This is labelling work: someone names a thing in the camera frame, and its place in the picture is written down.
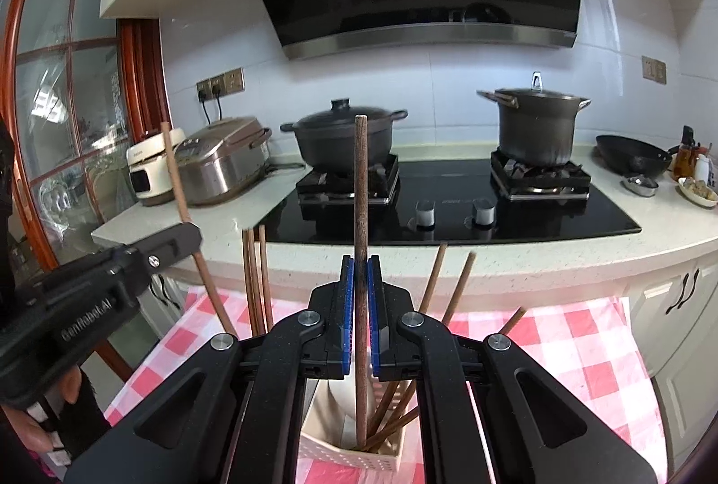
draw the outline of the tile wall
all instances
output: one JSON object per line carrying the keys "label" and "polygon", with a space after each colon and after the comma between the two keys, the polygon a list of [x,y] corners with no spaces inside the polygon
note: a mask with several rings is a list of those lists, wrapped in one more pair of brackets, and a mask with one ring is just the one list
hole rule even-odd
{"label": "tile wall", "polygon": [[[289,62],[261,0],[196,0],[164,17],[161,30],[175,126],[192,132],[206,123],[196,81],[242,66],[247,89],[222,99],[225,117],[257,116],[274,131],[274,154],[296,151],[281,123],[340,97],[408,109],[394,126],[398,144],[495,141],[497,107],[476,89],[528,87],[534,70],[548,89],[593,99],[577,119],[577,141],[618,133],[668,147],[688,117],[677,100],[683,78],[669,0],[582,0],[573,49],[437,44]],[[666,61],[668,85],[643,79],[641,55]],[[217,116],[215,102],[207,109]]]}
{"label": "tile wall", "polygon": [[681,61],[681,112],[696,140],[718,146],[718,0],[670,0]]}

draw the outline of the silver bolt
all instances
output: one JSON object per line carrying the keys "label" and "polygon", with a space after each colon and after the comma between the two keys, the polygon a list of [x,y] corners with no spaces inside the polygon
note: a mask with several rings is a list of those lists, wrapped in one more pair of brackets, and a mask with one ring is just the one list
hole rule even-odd
{"label": "silver bolt", "polygon": [[232,344],[234,344],[234,337],[225,332],[215,334],[210,340],[210,346],[215,350],[227,350]]}
{"label": "silver bolt", "polygon": [[313,310],[304,310],[299,312],[299,316],[297,316],[297,322],[302,326],[314,326],[318,324],[321,319],[322,317],[319,316],[319,312]]}
{"label": "silver bolt", "polygon": [[424,324],[424,317],[419,312],[405,312],[401,317],[401,323],[410,328],[416,328]]}
{"label": "silver bolt", "polygon": [[493,350],[508,350],[511,346],[511,339],[503,334],[492,334],[487,340]]}

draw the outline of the blue gripper pad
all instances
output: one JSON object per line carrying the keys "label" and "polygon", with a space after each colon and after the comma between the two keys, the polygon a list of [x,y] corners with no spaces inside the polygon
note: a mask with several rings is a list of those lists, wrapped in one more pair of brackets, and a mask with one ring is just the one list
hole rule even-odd
{"label": "blue gripper pad", "polygon": [[376,288],[374,287],[374,273],[371,259],[366,266],[366,285],[369,298],[369,344],[371,345],[371,368],[376,377],[379,372],[379,329],[376,312]]}
{"label": "blue gripper pad", "polygon": [[344,376],[349,374],[352,362],[352,328],[354,314],[354,260],[349,260],[347,272],[347,288],[344,298],[344,321],[342,323],[342,370]]}

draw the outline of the white countertop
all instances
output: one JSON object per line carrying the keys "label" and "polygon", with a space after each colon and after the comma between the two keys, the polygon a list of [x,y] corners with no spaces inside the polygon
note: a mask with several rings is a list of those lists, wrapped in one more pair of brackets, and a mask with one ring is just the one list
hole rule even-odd
{"label": "white countertop", "polygon": [[[495,144],[452,144],[401,147],[393,152],[403,161],[467,159],[487,158],[494,148]],[[669,177],[659,180],[661,187],[655,197],[642,198],[625,190],[620,177],[604,168],[591,155],[590,147],[576,147],[574,161],[584,165],[593,184],[643,231],[584,240],[449,247],[437,284],[437,308],[451,294],[469,250],[477,253],[477,259],[462,300],[463,310],[623,295],[627,277],[718,250],[718,210],[688,202]],[[255,226],[279,204],[304,172],[277,172],[232,201],[190,209],[202,231],[202,252],[218,286],[243,289],[241,231]],[[92,237],[103,247],[129,244],[176,222],[174,202],[151,208],[137,204],[99,227]],[[370,246],[369,254],[380,256],[385,281],[406,287],[416,299],[423,292],[436,250],[432,246]],[[351,252],[347,245],[267,244],[273,295],[306,299],[312,288],[336,280],[342,256]],[[199,282],[191,259],[167,274]]]}

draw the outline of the wall socket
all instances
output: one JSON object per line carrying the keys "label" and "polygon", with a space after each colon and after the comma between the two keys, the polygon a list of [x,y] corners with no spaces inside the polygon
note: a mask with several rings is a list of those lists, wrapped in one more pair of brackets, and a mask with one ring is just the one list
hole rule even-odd
{"label": "wall socket", "polygon": [[644,66],[644,79],[650,79],[661,85],[668,83],[668,74],[663,61],[650,57],[641,57],[640,60]]}
{"label": "wall socket", "polygon": [[197,83],[197,97],[201,101],[217,99],[231,93],[244,91],[244,69],[238,67],[231,71],[203,79]]}

